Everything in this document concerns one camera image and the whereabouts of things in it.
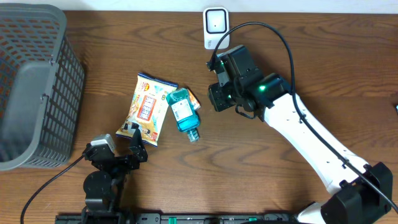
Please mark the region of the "yellow snack chip bag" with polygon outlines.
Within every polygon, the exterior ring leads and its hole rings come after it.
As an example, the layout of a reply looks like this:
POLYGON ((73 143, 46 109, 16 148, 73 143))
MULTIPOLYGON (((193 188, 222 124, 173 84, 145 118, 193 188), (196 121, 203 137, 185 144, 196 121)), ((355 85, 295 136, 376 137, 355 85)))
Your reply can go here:
POLYGON ((132 138, 134 132, 139 131, 144 143, 157 147, 169 108, 166 96, 177 87, 176 83, 139 73, 127 118, 116 131, 116 135, 132 138))

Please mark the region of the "small orange snack packet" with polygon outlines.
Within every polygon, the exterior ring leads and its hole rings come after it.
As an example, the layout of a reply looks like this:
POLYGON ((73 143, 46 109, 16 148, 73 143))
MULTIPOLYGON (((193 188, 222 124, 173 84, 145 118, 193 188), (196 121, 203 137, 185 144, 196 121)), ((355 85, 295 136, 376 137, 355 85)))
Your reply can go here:
POLYGON ((201 108, 200 102, 198 101, 198 99, 196 98, 196 96, 191 92, 190 89, 188 89, 188 93, 189 93, 190 102, 191 102, 192 105, 193 105, 193 109, 196 111, 196 110, 198 110, 199 108, 201 108))

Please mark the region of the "teal mouthwash bottle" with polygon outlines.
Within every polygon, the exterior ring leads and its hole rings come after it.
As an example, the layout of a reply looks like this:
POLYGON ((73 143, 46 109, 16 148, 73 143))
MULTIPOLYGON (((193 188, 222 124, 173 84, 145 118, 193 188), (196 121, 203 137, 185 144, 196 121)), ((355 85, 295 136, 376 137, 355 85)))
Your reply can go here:
POLYGON ((174 114, 177 129, 186 133, 190 142, 198 141, 200 136, 197 127, 200 125, 200 119, 190 101, 188 90, 175 90, 167 95, 166 100, 174 114))

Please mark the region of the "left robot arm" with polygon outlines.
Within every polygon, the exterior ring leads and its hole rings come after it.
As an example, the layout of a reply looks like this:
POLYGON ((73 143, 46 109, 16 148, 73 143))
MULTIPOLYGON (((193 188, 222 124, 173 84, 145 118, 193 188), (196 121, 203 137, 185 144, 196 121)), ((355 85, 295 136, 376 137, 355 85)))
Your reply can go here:
POLYGON ((82 223, 135 223, 134 215, 120 207, 126 176, 146 162, 147 151, 141 132, 133 131, 129 143, 130 154, 116 156, 116 145, 110 134, 95 137, 86 145, 82 156, 97 168, 83 183, 86 207, 82 223))

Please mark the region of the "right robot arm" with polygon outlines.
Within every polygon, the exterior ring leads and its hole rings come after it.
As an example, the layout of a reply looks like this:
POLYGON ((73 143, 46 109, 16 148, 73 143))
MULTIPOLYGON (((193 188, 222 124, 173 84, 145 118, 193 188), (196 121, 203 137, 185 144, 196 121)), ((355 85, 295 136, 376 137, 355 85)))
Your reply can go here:
POLYGON ((306 109, 280 75, 264 76, 239 45, 208 62, 218 82, 208 88, 217 112, 235 106, 278 131, 315 170, 331 198, 295 215, 300 223, 374 223, 391 210, 392 172, 374 166, 339 142, 306 109))

